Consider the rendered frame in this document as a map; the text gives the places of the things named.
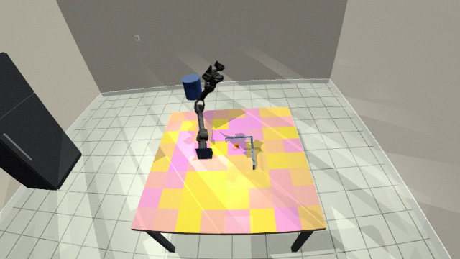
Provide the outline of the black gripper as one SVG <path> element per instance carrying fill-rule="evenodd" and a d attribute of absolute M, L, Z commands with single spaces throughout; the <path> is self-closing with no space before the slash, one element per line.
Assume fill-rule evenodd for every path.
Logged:
<path fill-rule="evenodd" d="M 224 69 L 224 65 L 218 63 L 218 61 L 216 61 L 216 69 L 213 69 L 212 70 L 212 65 L 209 66 L 209 68 L 207 69 L 207 71 L 202 75 L 202 79 L 205 79 L 206 81 L 213 81 L 212 79 L 212 76 L 217 76 L 218 75 L 218 71 L 222 71 Z"/>

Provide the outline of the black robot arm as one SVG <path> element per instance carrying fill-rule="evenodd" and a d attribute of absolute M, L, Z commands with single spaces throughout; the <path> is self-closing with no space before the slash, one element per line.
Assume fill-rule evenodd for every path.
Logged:
<path fill-rule="evenodd" d="M 212 79 L 213 81 L 210 80 L 210 81 L 205 82 L 205 86 L 204 86 L 205 89 L 202 92 L 202 94 L 198 97 L 198 100 L 195 102 L 195 106 L 194 106 L 195 113 L 197 114 L 197 118 L 198 118 L 198 128 L 199 128 L 199 131 L 196 137 L 196 142 L 198 141 L 198 148 L 207 148 L 206 141 L 208 141 L 208 130 L 205 129 L 204 121 L 203 121 L 203 110 L 205 106 L 203 100 L 209 93 L 213 92 L 213 90 L 216 87 L 216 84 L 221 82 L 224 79 L 224 77 L 223 75 L 219 75 L 218 73 L 217 76 L 215 77 L 212 76 Z M 197 104 L 199 100 L 202 101 L 203 104 Z"/>

